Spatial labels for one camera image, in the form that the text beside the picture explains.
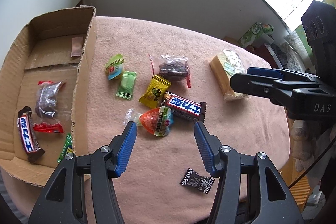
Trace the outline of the white gloved hand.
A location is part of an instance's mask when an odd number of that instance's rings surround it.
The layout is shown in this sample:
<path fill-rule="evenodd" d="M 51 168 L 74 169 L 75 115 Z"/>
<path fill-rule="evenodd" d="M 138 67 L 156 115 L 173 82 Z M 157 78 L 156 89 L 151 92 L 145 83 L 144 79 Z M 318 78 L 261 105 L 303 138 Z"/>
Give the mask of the white gloved hand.
<path fill-rule="evenodd" d="M 290 129 L 290 136 L 294 141 L 291 156 L 295 159 L 298 172 L 308 169 L 328 145 L 332 145 L 307 174 L 309 186 L 314 188 L 324 175 L 329 161 L 335 159 L 335 126 L 324 130 L 319 122 L 295 120 Z"/>

